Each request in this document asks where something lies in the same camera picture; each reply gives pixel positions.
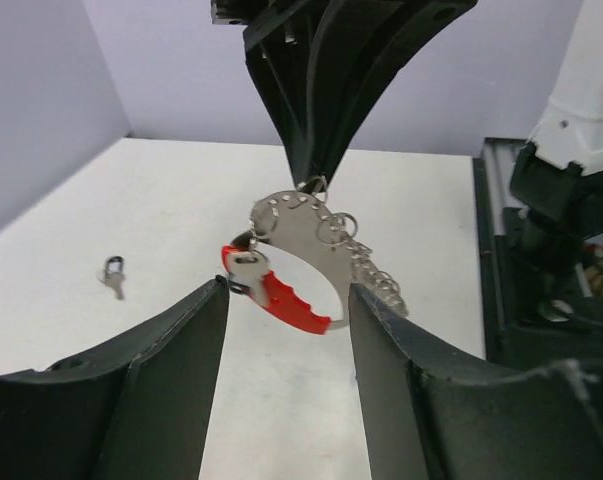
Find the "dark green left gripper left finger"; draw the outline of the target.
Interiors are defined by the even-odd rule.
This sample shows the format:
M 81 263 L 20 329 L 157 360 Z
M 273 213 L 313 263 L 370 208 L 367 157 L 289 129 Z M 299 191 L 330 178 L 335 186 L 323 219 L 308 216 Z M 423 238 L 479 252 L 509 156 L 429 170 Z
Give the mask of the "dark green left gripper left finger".
M 0 376 L 0 479 L 197 478 L 229 299 L 215 278 L 46 370 Z

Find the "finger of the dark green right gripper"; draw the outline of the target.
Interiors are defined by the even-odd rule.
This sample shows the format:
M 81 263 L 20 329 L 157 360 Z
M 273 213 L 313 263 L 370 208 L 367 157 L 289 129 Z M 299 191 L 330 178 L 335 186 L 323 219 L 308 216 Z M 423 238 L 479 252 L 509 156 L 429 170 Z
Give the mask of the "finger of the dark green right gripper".
M 243 32 L 250 78 L 284 147 L 294 183 L 311 175 L 308 68 L 326 1 L 271 1 Z
M 380 96 L 474 1 L 331 1 L 308 64 L 308 175 L 331 179 Z

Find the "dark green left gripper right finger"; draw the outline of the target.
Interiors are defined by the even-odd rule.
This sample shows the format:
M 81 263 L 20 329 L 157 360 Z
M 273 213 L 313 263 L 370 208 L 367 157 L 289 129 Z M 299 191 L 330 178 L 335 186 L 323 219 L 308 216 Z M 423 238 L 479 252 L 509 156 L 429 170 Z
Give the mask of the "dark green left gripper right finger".
M 603 359 L 517 371 L 349 294 L 375 479 L 603 479 Z

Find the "red-handled metal keyring holder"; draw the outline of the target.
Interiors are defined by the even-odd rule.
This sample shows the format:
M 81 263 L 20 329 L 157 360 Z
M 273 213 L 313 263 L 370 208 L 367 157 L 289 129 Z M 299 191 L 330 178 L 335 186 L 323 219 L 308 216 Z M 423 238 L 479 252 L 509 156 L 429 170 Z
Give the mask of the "red-handled metal keyring holder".
M 293 190 L 270 194 L 255 202 L 250 228 L 221 249 L 221 261 L 232 291 L 248 296 L 283 323 L 306 333 L 323 335 L 349 325 L 350 285 L 362 284 L 399 316 L 408 316 L 398 283 L 372 261 L 372 250 L 355 239 L 356 218 L 327 207 L 328 182 L 315 175 Z M 259 250 L 267 245 L 312 266 L 332 285 L 342 304 L 342 317 L 315 313 L 294 289 L 272 270 Z

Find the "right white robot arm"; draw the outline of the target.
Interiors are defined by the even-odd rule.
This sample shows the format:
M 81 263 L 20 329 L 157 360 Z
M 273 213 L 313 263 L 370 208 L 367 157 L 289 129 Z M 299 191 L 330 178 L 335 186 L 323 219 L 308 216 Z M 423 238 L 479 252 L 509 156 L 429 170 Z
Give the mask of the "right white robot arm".
M 331 179 L 397 73 L 469 1 L 271 1 L 245 59 L 294 180 Z M 603 1 L 582 4 L 554 89 L 521 150 L 512 195 L 545 227 L 603 232 Z

